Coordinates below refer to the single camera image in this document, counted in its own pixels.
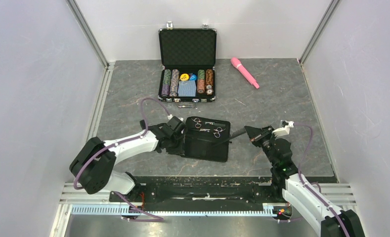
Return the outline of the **purple handled scissors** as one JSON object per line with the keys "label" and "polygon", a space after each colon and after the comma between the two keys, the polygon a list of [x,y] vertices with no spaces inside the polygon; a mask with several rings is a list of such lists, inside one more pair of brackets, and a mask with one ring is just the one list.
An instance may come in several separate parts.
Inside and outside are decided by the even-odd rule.
{"label": "purple handled scissors", "polygon": [[224,128],[222,127],[217,127],[215,129],[208,129],[208,128],[199,128],[199,131],[200,132],[211,132],[215,138],[220,138],[221,137],[221,133],[223,131],[225,131]]}

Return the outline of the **silver scissors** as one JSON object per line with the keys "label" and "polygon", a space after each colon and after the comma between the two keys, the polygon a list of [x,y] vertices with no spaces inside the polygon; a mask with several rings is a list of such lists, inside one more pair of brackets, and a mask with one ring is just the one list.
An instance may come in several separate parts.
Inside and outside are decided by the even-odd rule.
{"label": "silver scissors", "polygon": [[212,121],[203,121],[200,118],[192,118],[192,121],[195,123],[194,127],[196,129],[211,129],[212,126],[216,126],[216,122]]}

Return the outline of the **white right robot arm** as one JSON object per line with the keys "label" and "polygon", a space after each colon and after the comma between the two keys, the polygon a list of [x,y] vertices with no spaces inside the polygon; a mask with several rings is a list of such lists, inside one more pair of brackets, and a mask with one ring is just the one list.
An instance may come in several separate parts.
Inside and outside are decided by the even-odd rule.
{"label": "white right robot arm", "polygon": [[278,129],[244,127],[250,142],[262,149],[271,164],[272,198],[293,206],[320,237],[363,237],[357,213],[329,201],[292,161],[291,143],[282,137],[296,126],[301,123],[283,120]]}

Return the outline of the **black zippered tool pouch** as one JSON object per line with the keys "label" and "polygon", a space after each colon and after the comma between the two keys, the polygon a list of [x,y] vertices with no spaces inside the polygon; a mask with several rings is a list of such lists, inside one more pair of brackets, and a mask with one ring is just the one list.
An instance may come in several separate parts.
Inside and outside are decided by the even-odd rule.
{"label": "black zippered tool pouch", "polygon": [[[194,127],[194,118],[203,121],[216,122],[216,126],[211,129],[222,127],[225,129],[220,138],[215,138],[211,132],[200,132]],[[183,140],[183,154],[181,157],[208,160],[214,162],[227,162],[229,153],[229,139],[231,123],[225,120],[217,120],[203,117],[188,117],[185,121],[186,129]]]}

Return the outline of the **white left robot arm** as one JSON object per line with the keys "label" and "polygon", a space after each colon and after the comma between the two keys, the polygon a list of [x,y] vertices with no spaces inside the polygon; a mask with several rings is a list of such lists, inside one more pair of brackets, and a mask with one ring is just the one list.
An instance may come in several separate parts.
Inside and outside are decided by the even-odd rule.
{"label": "white left robot arm", "polygon": [[183,140],[184,129],[182,118],[170,116],[166,123],[121,139],[90,138],[69,166],[76,189],[83,188],[89,195],[109,190],[121,193],[128,201],[137,200],[140,187],[136,179],[128,172],[114,171],[114,167],[138,154],[176,148]]}

